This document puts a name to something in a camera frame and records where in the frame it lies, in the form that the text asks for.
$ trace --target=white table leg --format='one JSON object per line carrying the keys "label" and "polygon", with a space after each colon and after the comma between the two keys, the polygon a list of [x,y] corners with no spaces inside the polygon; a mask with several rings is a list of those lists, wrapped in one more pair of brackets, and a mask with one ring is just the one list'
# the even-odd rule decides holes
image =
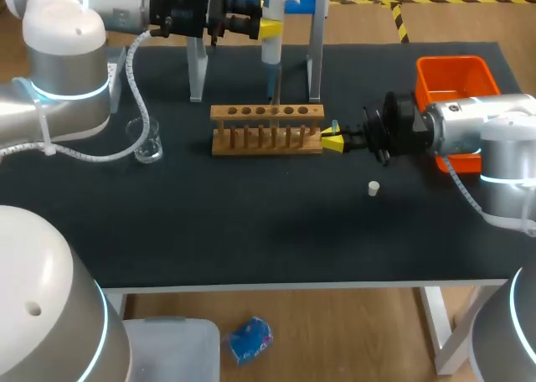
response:
{"label": "white table leg", "polygon": [[467,343],[473,318],[498,286],[483,286],[466,309],[465,316],[451,331],[445,302],[440,287],[422,287],[420,295],[425,306],[426,320],[435,351],[435,369],[438,375],[454,374],[467,359]]}
{"label": "white table leg", "polygon": [[120,294],[118,292],[106,293],[106,297],[119,314],[119,318],[123,319],[125,317],[126,294]]}

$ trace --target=white cap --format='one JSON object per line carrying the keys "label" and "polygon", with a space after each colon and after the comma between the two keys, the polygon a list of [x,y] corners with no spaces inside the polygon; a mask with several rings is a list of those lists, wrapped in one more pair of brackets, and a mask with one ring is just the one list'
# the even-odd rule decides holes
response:
{"label": "white cap", "polygon": [[0,241],[2,375],[31,354],[58,321],[70,293],[73,257],[57,229],[23,209],[0,206]]}
{"label": "white cap", "polygon": [[376,196],[379,191],[379,183],[377,181],[371,181],[368,183],[368,195]]}
{"label": "white cap", "polygon": [[78,0],[28,0],[23,37],[41,53],[80,55],[102,47],[106,31],[99,14]]}

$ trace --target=silver robot arm segment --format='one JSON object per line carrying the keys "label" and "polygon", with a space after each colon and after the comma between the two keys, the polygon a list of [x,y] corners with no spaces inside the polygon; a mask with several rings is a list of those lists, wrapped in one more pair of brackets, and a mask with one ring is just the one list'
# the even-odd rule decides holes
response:
{"label": "silver robot arm segment", "polygon": [[31,75],[0,84],[0,147],[43,141],[46,132],[56,141],[96,134],[110,115],[101,18],[77,0],[28,0],[27,8]]}

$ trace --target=small white object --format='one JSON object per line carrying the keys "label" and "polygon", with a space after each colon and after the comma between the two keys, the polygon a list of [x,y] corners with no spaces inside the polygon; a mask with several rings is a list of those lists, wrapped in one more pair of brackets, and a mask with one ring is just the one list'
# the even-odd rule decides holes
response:
{"label": "small white object", "polygon": [[368,183],[368,195],[376,196],[379,191],[379,183],[377,181],[371,181]]}
{"label": "small white object", "polygon": [[40,53],[80,55],[102,47],[106,31],[99,14],[78,0],[28,0],[23,37]]}

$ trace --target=white cable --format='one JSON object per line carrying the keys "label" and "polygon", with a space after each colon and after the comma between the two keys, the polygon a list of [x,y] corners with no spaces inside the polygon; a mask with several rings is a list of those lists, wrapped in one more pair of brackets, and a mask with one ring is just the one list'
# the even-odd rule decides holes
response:
{"label": "white cable", "polygon": [[472,198],[471,194],[469,194],[469,191],[467,191],[466,187],[461,183],[460,178],[458,177],[458,174],[456,174],[456,171],[452,167],[451,162],[449,161],[447,156],[443,156],[443,161],[445,162],[446,168],[449,170],[449,174],[452,177],[452,180],[460,189],[461,194],[465,199],[467,199],[467,202],[478,212],[478,214],[482,215],[482,208],[477,203],[475,199]]}
{"label": "white cable", "polygon": [[47,156],[55,155],[56,148],[50,141],[49,123],[47,122],[47,117],[43,112],[43,104],[39,99],[37,91],[35,91],[35,89],[32,87],[32,83],[26,78],[13,78],[12,82],[20,83],[28,93],[28,96],[30,96],[33,101],[33,106],[35,107],[35,110],[37,111],[37,117],[39,118],[41,133],[43,134],[44,154],[46,154]]}
{"label": "white cable", "polygon": [[[56,144],[51,144],[50,145],[51,147],[54,147],[56,151],[59,153],[63,153],[73,158],[77,158],[84,162],[108,163],[108,162],[113,162],[115,160],[128,156],[129,154],[137,150],[145,142],[145,140],[147,139],[147,136],[149,135],[150,119],[149,119],[149,113],[147,111],[147,107],[145,106],[145,102],[143,101],[142,95],[140,94],[140,91],[137,88],[136,80],[134,79],[134,69],[132,68],[132,62],[134,60],[134,54],[136,53],[137,49],[140,47],[143,41],[145,41],[146,39],[149,39],[150,37],[151,37],[151,33],[149,31],[146,31],[145,33],[140,34],[136,38],[136,40],[134,40],[134,43],[132,43],[131,47],[128,49],[128,55],[126,56],[126,64],[125,64],[126,80],[128,80],[128,85],[131,87],[132,94],[134,95],[134,99],[136,100],[137,106],[140,109],[140,113],[142,114],[143,130],[138,140],[135,141],[134,144],[132,144],[129,148],[123,150],[122,152],[111,154],[109,156],[91,156],[89,154],[77,152],[76,150],[69,149],[68,147],[56,145]],[[44,150],[45,148],[46,146],[44,142],[21,143],[15,146],[5,147],[3,149],[0,149],[0,157],[9,156],[11,154],[19,153],[19,152],[26,152],[28,150]]]}

